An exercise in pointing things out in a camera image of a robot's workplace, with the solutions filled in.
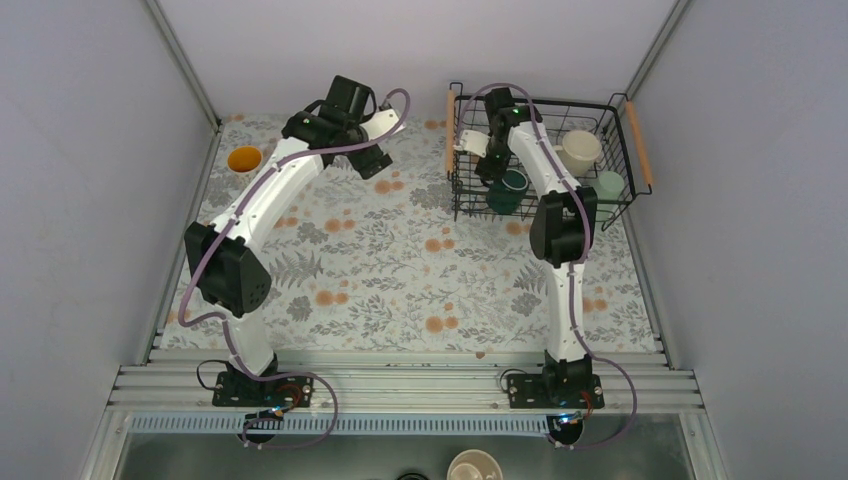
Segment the white patterned mug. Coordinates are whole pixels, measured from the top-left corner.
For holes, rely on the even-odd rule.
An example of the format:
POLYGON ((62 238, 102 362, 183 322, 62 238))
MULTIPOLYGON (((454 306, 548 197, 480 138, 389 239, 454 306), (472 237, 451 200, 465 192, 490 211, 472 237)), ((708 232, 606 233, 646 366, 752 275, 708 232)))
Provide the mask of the white patterned mug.
POLYGON ((241 146, 229 153, 227 167, 237 174, 246 174, 256 170, 262 161, 263 153, 257 147, 241 146))

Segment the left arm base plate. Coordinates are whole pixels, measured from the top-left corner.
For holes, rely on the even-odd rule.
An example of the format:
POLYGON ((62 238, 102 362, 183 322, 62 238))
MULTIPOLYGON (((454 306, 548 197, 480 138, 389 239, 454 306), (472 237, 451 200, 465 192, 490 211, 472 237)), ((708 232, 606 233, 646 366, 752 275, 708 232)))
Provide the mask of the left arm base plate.
POLYGON ((238 371, 220 372, 211 403, 215 407, 305 408, 310 406, 314 380, 308 377, 285 377, 257 382, 238 371))

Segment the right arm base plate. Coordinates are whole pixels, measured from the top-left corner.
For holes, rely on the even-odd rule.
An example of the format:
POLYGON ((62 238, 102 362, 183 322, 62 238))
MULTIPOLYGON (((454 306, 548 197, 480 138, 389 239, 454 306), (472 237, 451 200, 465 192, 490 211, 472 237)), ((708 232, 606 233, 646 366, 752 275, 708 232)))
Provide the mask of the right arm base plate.
POLYGON ((512 372, 506 375, 504 387, 512 409, 602 409, 606 405, 597 375, 549 382, 542 374, 512 372))

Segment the mint green plastic cup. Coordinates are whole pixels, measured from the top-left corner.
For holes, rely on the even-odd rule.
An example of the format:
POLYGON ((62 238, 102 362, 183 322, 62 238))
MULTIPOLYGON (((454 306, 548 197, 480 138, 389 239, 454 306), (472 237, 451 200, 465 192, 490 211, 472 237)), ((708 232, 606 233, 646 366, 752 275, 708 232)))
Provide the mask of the mint green plastic cup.
POLYGON ((595 189, 598 198, 596 223, 602 224, 613 218, 618 210, 625 180, 614 171, 603 171, 591 179, 589 184, 595 189))

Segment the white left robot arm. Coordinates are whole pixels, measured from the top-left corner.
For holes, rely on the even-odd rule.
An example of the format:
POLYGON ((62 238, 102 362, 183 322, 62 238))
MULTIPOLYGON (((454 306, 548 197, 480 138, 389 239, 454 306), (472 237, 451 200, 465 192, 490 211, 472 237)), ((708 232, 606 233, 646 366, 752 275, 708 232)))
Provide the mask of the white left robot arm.
POLYGON ((259 255, 276 222, 301 191, 343 156, 367 180, 391 165, 380 142, 404 127, 406 111, 372 88, 336 76, 327 95, 285 123, 266 164, 239 196, 208 224, 184 233, 191 278, 178 309, 189 328, 210 319, 223 327, 228 376, 255 405, 277 394, 282 374, 257 312, 273 281, 259 255))

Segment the dark green mug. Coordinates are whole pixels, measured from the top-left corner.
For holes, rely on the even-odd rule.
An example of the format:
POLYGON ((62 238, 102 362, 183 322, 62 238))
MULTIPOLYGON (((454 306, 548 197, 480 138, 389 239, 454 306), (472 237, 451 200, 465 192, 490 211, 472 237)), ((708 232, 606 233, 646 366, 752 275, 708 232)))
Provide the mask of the dark green mug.
POLYGON ((485 197, 486 205, 499 215, 515 213, 529 189, 530 181, 520 170, 508 168, 500 180, 493 181, 485 197))

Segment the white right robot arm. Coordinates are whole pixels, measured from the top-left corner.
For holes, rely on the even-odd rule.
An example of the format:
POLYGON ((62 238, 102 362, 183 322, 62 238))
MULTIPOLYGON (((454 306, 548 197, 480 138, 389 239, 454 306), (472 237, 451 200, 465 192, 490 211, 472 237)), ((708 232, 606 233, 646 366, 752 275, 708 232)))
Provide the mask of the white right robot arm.
POLYGON ((493 183, 502 179, 511 157, 524 167, 536 192, 529 240, 545 264, 551 315, 541 373, 544 399, 565 407, 592 390, 592 355, 581 332, 585 261, 594 238, 597 195, 556 159, 542 116, 531 100, 519 105, 516 85, 499 82, 479 90, 489 122, 489 140, 476 173, 493 183))

